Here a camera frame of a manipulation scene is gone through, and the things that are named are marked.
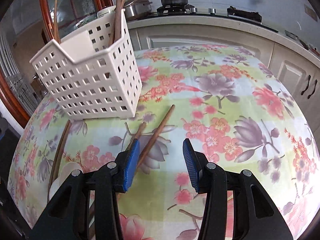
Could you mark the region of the chopsticks in basket right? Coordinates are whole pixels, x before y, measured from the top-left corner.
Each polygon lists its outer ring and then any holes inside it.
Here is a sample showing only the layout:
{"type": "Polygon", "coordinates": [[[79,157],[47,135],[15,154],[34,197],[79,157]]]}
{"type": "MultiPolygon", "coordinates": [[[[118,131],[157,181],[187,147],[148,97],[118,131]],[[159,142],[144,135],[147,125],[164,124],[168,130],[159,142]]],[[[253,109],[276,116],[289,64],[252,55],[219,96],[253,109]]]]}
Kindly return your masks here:
{"type": "Polygon", "coordinates": [[[116,0],[116,14],[114,17],[114,23],[111,31],[108,46],[110,47],[114,42],[120,39],[121,35],[121,10],[124,6],[125,0],[116,0]]]}

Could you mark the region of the chopstick in basket left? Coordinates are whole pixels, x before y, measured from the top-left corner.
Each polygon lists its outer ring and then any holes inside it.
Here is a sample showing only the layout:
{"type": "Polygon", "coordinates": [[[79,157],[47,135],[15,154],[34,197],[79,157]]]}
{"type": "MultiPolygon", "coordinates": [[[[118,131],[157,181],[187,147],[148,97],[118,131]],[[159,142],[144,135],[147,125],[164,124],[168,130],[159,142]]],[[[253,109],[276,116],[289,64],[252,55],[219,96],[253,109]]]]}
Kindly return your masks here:
{"type": "Polygon", "coordinates": [[[57,0],[54,1],[54,39],[57,43],[61,43],[60,35],[59,35],[59,25],[57,21],[57,0]]]}

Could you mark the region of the white perforated utensil basket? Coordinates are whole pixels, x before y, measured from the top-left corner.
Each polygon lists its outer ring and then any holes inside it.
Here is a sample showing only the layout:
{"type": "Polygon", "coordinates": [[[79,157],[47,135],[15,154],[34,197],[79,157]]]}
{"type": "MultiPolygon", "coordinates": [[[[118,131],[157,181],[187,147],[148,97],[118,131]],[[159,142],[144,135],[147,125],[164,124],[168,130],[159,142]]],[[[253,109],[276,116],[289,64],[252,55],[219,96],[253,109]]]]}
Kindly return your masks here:
{"type": "Polygon", "coordinates": [[[132,118],[142,81],[125,15],[120,39],[109,45],[115,7],[71,32],[61,42],[50,40],[31,59],[42,83],[74,120],[132,118]]]}

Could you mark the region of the black gas stove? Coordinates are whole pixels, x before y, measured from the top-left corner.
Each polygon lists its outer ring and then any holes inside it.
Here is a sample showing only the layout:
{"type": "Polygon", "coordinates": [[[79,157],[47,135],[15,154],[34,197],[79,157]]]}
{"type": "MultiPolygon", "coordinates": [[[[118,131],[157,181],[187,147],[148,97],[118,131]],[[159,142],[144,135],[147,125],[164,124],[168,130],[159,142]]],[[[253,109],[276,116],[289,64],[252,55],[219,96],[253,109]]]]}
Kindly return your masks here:
{"type": "Polygon", "coordinates": [[[272,28],[269,24],[263,22],[263,17],[255,11],[244,11],[236,9],[236,7],[229,6],[227,9],[201,9],[196,8],[191,4],[187,5],[170,5],[161,6],[156,11],[149,13],[145,18],[167,17],[167,16],[182,16],[182,15],[198,15],[198,16],[212,16],[219,18],[228,18],[237,20],[252,25],[262,27],[274,33],[279,33],[278,30],[272,28]]]}

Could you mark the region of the floral tablecloth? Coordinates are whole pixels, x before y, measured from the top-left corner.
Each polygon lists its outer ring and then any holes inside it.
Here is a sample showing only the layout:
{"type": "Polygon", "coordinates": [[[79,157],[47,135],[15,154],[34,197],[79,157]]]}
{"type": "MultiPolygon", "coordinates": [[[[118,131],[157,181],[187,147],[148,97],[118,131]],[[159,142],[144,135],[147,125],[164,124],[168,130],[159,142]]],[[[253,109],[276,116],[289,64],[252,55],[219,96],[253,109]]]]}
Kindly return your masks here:
{"type": "MultiPolygon", "coordinates": [[[[125,239],[196,239],[205,195],[195,192],[182,144],[225,170],[250,170],[297,239],[319,210],[319,152],[291,93],[241,47],[195,45],[139,51],[143,84],[134,117],[77,120],[65,164],[99,169],[127,148],[142,122],[144,147],[172,105],[167,124],[119,198],[125,239]]],[[[29,226],[47,204],[50,172],[69,116],[48,94],[31,116],[11,163],[8,190],[29,226]]]]}

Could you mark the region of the red wooden door frame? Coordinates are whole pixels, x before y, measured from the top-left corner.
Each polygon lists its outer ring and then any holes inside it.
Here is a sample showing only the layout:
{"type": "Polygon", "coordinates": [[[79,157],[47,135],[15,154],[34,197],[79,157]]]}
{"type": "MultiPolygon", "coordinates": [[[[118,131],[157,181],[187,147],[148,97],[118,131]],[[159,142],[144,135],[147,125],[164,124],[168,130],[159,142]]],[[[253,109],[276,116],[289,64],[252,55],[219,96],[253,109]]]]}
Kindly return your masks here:
{"type": "MultiPolygon", "coordinates": [[[[55,0],[1,0],[1,115],[18,132],[41,101],[30,58],[54,37],[55,0]]],[[[64,37],[113,0],[57,0],[64,37]]]]}

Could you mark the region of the silver rice cooker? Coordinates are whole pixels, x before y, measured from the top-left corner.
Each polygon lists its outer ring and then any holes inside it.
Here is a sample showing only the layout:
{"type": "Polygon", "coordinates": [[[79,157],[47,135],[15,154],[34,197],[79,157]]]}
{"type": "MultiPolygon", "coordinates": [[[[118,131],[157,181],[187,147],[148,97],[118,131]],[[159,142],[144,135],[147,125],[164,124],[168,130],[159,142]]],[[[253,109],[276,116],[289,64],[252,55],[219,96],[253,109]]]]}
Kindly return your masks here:
{"type": "Polygon", "coordinates": [[[151,14],[152,2],[149,0],[128,0],[124,3],[127,21],[138,20],[151,14]]]}

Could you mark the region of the white lower kitchen cabinets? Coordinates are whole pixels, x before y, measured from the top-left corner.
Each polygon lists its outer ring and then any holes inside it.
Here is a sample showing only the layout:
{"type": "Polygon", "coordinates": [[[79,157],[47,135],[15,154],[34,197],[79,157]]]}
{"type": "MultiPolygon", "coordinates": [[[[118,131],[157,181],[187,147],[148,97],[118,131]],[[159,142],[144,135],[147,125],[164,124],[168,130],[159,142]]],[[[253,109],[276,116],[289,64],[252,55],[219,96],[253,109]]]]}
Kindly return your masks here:
{"type": "Polygon", "coordinates": [[[319,57],[296,41],[249,23],[212,16],[167,16],[128,23],[135,50],[182,44],[246,48],[291,93],[319,138],[319,57]]]}

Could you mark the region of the brown wooden chopstick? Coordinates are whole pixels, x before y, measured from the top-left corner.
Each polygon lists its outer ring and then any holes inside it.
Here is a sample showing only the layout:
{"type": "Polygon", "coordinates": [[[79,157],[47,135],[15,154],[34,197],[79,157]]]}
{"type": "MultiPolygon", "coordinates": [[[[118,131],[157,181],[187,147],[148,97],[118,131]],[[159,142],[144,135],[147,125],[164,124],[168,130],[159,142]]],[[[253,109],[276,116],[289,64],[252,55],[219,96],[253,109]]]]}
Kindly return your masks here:
{"type": "Polygon", "coordinates": [[[130,140],[130,143],[128,144],[126,150],[129,150],[129,149],[130,149],[130,147],[131,147],[131,145],[132,145],[132,143],[133,143],[133,141],[134,141],[135,139],[139,139],[139,138],[140,138],[140,136],[141,136],[141,134],[143,133],[145,127],[146,127],[146,122],[142,122],[142,123],[140,124],[137,132],[132,136],[132,138],[131,138],[131,140],[130,140]]]}
{"type": "Polygon", "coordinates": [[[170,119],[170,117],[171,117],[171,115],[172,115],[174,110],[175,110],[175,105],[172,105],[170,107],[170,109],[168,110],[167,114],[165,115],[165,117],[163,118],[163,120],[161,121],[161,123],[159,124],[159,126],[156,128],[155,132],[151,136],[151,138],[148,141],[148,143],[146,144],[146,146],[143,148],[143,150],[142,150],[142,152],[141,152],[141,154],[139,156],[139,160],[138,160],[138,163],[137,163],[137,168],[139,168],[140,165],[142,165],[142,163],[144,162],[144,159],[146,158],[146,156],[148,155],[148,153],[152,149],[152,147],[155,144],[158,136],[163,131],[164,126],[167,124],[167,122],[170,119]]]}

